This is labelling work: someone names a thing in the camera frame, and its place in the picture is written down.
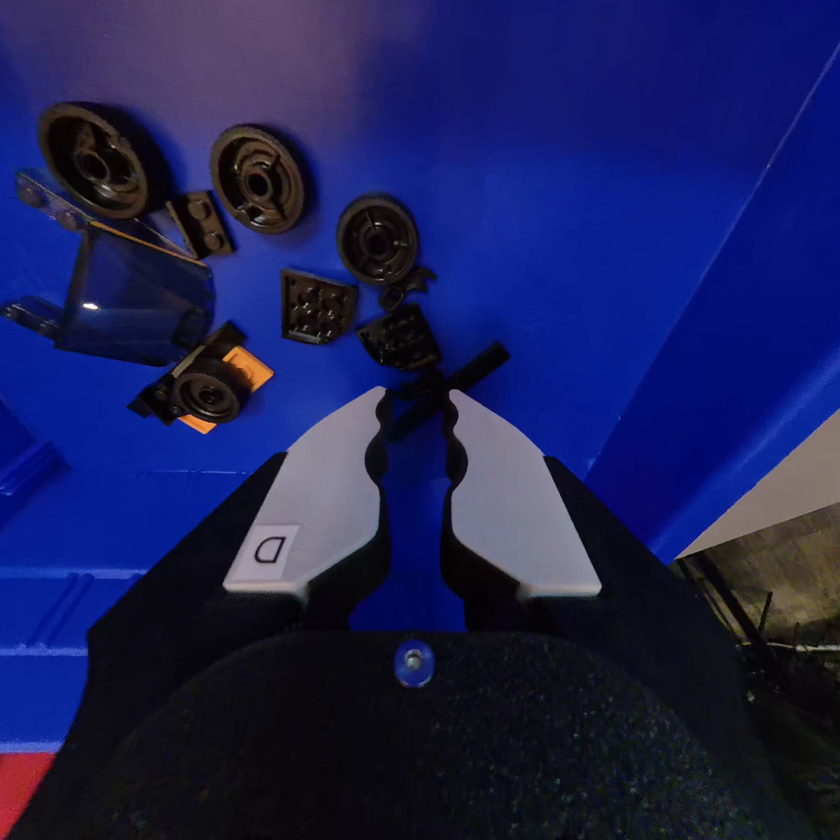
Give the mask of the black lego wedge plate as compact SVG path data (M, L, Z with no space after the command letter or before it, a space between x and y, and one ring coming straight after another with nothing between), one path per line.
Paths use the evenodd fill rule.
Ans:
M381 366L414 373L439 364L443 355L423 310L404 303L355 331L366 353Z

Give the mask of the black square lego plate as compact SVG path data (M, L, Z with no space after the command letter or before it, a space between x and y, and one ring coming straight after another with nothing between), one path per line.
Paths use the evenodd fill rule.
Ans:
M281 336L310 345L334 342L351 331L359 288L299 269L280 272Z

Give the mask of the black round lego piece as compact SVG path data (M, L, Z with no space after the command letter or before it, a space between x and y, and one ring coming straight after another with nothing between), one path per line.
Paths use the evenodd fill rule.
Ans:
M170 426L178 419L230 424L247 406L256 385L245 369L227 360L246 335L226 321L174 368L143 388L128 405L133 414Z

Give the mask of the small black lego clip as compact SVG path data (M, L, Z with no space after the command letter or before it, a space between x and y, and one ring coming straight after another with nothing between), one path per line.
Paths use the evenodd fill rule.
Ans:
M395 398L406 403L432 401L448 389L448 378L437 366L429 366L417 371L411 381L405 381L395 390Z

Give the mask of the black lego wheel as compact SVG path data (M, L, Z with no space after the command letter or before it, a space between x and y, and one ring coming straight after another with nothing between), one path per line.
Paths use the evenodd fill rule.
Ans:
M351 276L392 286L415 268L419 233L406 205L384 193L358 196L346 206L336 231L339 257Z
M314 196L305 156L291 138L265 125L243 123L221 132L209 168L224 209L261 235L290 232Z
M39 116L37 134L50 173L93 214L135 219L164 208L172 195L160 145L120 108L58 102Z

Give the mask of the clear lego windshield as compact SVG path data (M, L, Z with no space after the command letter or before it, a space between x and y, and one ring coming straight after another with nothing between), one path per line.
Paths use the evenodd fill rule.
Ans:
M80 237L62 305L43 297L2 301L2 316L58 350L152 367L173 366L213 324L210 269L138 219L83 208L45 171L15 176L17 196Z

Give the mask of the long black lego tile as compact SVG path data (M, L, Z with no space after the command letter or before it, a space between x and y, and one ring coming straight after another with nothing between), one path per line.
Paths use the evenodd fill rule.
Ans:
M449 392L468 392L509 360L509 352L501 343L494 342L463 367L446 375L448 389L435 402L407 402L406 409L391 421L385 436L386 441L390 444L402 442L443 412Z

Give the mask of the blue plastic bin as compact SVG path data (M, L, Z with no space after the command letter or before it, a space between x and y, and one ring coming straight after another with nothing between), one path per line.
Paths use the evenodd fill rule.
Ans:
M275 374L201 434L128 410L176 364L58 350L2 316L2 753L60 750L108 645L126 711L175 642L234 628L206 602L312 623L343 598L352 629L465 627L438 547L448 401L386 441L417 372L355 335L387 313L336 244L358 196L414 217L415 267L437 280L405 303L433 366L501 343L510 360L466 394L660 561L838 409L838 2L2 2L2 301L67 294L80 237L15 182L54 178L37 131L58 102L141 123L170 199L212 193L236 251L203 261L205 339L231 321ZM243 123L308 162L314 196L286 234L248 230L215 193L212 146ZM351 331L283 339L285 268L357 286ZM308 605L227 593L290 446L376 386L374 544Z

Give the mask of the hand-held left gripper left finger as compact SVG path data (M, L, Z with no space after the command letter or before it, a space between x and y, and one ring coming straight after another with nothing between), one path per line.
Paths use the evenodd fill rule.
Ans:
M384 528L377 464L389 393L376 386L311 426L290 446L223 587L308 605L331 573Z

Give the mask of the small black lego bracket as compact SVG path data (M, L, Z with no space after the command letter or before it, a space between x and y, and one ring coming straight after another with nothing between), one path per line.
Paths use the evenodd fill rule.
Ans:
M428 284L436 280L437 275L432 270L417 266L404 278L386 285L378 298L378 304L384 312L393 312L414 292L427 292Z

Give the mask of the orange lego plate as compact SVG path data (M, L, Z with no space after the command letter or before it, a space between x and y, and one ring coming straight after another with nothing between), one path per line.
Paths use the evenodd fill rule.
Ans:
M179 421L208 434L216 426L238 419L250 397L275 372L251 352L237 346L222 358L196 358L173 384Z

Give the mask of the red plastic bin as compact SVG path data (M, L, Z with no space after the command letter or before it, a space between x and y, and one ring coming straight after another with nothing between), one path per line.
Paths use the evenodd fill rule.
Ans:
M54 752L1 753L1 838L5 839L52 766Z

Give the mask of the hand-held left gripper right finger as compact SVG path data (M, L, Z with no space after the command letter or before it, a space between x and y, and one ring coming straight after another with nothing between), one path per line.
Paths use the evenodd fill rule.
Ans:
M542 450L459 390L449 391L444 420L447 586L465 601L598 596L602 581Z

